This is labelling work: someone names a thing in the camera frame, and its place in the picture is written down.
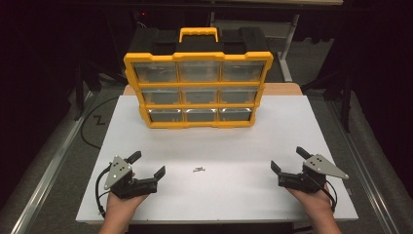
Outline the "black metal stand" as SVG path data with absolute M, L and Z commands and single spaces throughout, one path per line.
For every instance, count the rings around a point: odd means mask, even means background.
M 91 60 L 81 59 L 79 61 L 75 68 L 76 121 L 80 119 L 86 109 L 84 88 L 87 87 L 93 94 L 99 93 L 103 82 L 126 85 L 127 79 L 124 75 L 110 71 Z
M 306 93 L 313 89 L 324 88 L 322 96 L 325 100 L 336 100 L 339 98 L 341 100 L 340 123 L 348 133 L 350 131 L 349 114 L 351 109 L 352 85 L 353 78 L 350 73 L 344 70 L 338 70 L 304 84 L 300 89 L 302 93 Z

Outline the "person's left hand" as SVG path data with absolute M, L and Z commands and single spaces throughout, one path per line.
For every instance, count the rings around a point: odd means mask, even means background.
M 147 195 L 120 199 L 112 192 L 109 193 L 106 204 L 104 222 L 110 224 L 128 224 L 136 209 L 146 200 Z

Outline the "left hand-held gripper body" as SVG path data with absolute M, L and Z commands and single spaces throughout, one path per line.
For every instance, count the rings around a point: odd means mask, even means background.
M 144 179 L 135 178 L 132 164 L 128 164 L 126 159 L 120 156 L 114 157 L 109 167 L 109 175 L 104 183 L 104 189 L 110 190 L 120 199 L 156 193 L 159 179 L 154 178 L 154 176 Z

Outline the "clear plastic drawer bin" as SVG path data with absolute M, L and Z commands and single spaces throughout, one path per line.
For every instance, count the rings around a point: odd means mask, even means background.
M 254 87 L 222 88 L 220 90 L 220 100 L 224 103 L 253 103 L 257 94 Z

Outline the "yellow black organizer cabinet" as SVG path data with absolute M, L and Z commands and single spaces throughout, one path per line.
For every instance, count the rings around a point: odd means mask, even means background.
M 183 129 L 193 127 L 234 128 L 250 127 L 255 123 L 255 114 L 260 106 L 265 88 L 265 78 L 273 64 L 263 31 L 258 27 L 219 29 L 216 27 L 184 27 L 179 30 L 139 28 L 131 46 L 124 56 L 126 76 L 134 90 L 141 118 L 150 128 Z M 148 117 L 150 107 L 143 99 L 141 88 L 134 71 L 137 63 L 182 62 L 182 61 L 253 61 L 265 63 L 263 79 L 258 83 L 259 90 L 248 121 L 213 122 L 161 122 L 153 123 Z

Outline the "grid of clear drawers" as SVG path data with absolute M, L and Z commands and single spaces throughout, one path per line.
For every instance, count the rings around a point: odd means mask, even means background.
M 220 90 L 254 87 L 258 94 L 264 68 L 260 60 L 197 60 L 137 63 L 134 71 L 151 122 L 213 122 L 250 119 L 252 103 L 224 103 Z

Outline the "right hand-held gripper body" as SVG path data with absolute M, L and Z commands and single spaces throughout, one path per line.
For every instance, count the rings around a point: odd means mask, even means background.
M 304 159 L 299 174 L 281 172 L 278 175 L 279 186 L 299 190 L 305 193 L 316 193 L 326 184 L 327 176 L 348 179 L 349 176 L 320 154 L 311 154 Z

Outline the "person's right hand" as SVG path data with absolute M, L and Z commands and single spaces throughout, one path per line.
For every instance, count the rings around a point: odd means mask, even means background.
M 321 190 L 313 194 L 291 188 L 287 188 L 287 191 L 299 201 L 312 223 L 322 224 L 334 220 L 330 199 Z

